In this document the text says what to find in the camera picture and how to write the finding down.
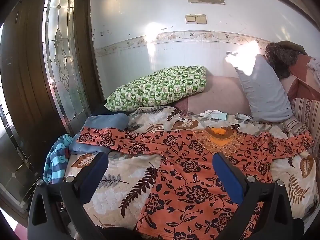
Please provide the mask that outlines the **orange black floral blouse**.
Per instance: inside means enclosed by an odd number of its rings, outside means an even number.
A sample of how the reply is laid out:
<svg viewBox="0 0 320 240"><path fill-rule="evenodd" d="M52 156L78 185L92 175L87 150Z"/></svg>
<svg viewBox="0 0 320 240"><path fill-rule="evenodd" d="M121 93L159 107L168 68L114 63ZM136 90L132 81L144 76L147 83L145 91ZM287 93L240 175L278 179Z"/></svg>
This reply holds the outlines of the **orange black floral blouse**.
<svg viewBox="0 0 320 240"><path fill-rule="evenodd" d="M215 239L234 215L237 205L213 169L215 153L223 153L243 174L269 183L272 161L314 145L309 131L279 139L268 132L242 133L238 125L154 133L85 127L78 142L129 155L161 156L137 222L138 232L160 239Z"/></svg>

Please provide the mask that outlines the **blue striped garment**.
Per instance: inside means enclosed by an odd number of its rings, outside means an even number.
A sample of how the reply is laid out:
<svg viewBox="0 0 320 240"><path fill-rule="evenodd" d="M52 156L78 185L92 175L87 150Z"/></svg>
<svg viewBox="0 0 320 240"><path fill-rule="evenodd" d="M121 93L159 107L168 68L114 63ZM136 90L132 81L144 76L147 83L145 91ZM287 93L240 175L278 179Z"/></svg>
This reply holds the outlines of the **blue striped garment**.
<svg viewBox="0 0 320 240"><path fill-rule="evenodd" d="M63 181L67 169L73 137L64 134L58 137L51 147L45 161L43 180L46 184L57 184Z"/></svg>

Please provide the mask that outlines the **cream leaf pattern blanket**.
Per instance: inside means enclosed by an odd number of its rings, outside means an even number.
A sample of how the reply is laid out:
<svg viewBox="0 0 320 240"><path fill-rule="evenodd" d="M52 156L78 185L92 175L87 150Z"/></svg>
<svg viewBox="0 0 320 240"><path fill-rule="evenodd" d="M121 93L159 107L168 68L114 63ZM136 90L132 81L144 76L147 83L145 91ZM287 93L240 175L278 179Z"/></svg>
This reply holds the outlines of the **cream leaf pattern blanket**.
<svg viewBox="0 0 320 240"><path fill-rule="evenodd" d="M252 135L269 132L277 138L293 136L293 132L287 131L283 123L258 123L243 114L227 115L226 120L193 114L187 122L181 122L179 115L180 111L174 107L140 107L129 115L128 129L144 133L238 124L240 131ZM154 184L161 158L158 155L130 157L116 151L110 152L108 157L108 168L92 199L85 205L85 210L96 225L132 229ZM281 179L285 183L293 217L301 218L305 226L309 226L319 211L313 157L303 152L295 157L276 160L271 164L271 174L274 179Z"/></svg>

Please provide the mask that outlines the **striped beige cushion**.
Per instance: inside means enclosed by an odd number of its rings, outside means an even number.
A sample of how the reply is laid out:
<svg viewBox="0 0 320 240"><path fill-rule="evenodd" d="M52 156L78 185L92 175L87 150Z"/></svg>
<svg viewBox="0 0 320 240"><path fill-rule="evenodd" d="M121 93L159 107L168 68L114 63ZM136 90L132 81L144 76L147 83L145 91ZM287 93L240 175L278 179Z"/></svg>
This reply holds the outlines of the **striped beige cushion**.
<svg viewBox="0 0 320 240"><path fill-rule="evenodd" d="M297 135L308 129L315 145L319 145L319 101L296 98L291 101L293 116L283 122L284 127Z"/></svg>

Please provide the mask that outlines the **white and teal small cloth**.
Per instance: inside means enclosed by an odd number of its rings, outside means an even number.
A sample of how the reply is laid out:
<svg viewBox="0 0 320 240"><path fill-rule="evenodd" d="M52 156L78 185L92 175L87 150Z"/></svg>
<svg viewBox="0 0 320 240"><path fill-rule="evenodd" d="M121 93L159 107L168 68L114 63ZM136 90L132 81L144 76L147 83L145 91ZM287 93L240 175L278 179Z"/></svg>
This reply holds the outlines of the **white and teal small cloth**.
<svg viewBox="0 0 320 240"><path fill-rule="evenodd" d="M206 110L203 113L200 113L200 116L207 119L213 119L213 120L227 120L227 113L221 112L219 110Z"/></svg>

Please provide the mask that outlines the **light grey pillow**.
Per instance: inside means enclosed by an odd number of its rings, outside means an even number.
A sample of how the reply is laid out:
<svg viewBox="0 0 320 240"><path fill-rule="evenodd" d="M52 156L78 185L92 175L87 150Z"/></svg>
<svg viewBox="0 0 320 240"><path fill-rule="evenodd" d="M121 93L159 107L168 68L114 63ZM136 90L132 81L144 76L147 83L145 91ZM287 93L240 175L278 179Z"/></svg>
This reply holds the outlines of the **light grey pillow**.
<svg viewBox="0 0 320 240"><path fill-rule="evenodd" d="M254 121L283 122L293 116L287 93L263 55L255 57L250 75L236 71Z"/></svg>

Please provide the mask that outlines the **small snack packet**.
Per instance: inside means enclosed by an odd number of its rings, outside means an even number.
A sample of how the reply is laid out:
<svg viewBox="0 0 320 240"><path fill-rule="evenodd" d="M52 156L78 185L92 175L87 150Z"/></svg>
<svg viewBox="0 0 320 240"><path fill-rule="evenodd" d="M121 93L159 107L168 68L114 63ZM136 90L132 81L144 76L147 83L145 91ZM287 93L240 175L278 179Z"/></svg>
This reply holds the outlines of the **small snack packet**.
<svg viewBox="0 0 320 240"><path fill-rule="evenodd" d="M178 121L187 122L190 118L191 113L189 111L181 111Z"/></svg>

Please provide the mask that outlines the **red brown bedding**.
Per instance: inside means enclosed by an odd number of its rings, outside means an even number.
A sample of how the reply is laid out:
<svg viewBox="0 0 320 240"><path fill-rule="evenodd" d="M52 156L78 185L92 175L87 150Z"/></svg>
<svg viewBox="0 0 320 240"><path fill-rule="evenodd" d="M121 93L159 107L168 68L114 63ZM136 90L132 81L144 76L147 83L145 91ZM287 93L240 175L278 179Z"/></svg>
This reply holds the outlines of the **red brown bedding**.
<svg viewBox="0 0 320 240"><path fill-rule="evenodd" d="M319 57L299 55L289 71L290 76L281 79L289 100L303 98L319 101Z"/></svg>

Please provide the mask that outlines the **wooden door with stained glass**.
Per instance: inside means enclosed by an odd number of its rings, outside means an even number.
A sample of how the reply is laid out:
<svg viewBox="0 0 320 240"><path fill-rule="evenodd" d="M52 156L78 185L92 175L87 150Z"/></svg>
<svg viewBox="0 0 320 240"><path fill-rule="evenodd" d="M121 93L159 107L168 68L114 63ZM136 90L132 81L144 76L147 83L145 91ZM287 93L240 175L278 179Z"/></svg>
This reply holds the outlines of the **wooden door with stained glass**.
<svg viewBox="0 0 320 240"><path fill-rule="evenodd" d="M27 224L56 139L101 103L90 0L8 0L1 8L1 208Z"/></svg>

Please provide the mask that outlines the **green checkered pillow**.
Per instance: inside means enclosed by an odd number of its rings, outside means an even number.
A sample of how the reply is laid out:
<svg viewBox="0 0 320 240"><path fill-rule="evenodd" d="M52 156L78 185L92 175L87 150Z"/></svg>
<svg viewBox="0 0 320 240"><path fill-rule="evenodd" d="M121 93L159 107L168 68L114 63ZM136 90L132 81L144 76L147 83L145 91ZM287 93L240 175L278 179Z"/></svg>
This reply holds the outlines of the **green checkered pillow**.
<svg viewBox="0 0 320 240"><path fill-rule="evenodd" d="M118 87L105 107L112 112L134 112L139 107L164 106L202 93L206 87L204 66L173 66Z"/></svg>

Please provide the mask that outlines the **wall light switches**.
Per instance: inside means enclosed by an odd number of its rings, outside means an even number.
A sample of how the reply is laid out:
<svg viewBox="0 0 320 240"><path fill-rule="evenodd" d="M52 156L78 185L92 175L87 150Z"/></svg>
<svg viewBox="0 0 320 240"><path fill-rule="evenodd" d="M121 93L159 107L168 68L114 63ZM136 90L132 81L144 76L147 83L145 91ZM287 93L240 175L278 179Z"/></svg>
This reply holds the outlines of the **wall light switches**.
<svg viewBox="0 0 320 240"><path fill-rule="evenodd" d="M207 24L207 16L202 15L186 15L185 22L187 24Z"/></svg>

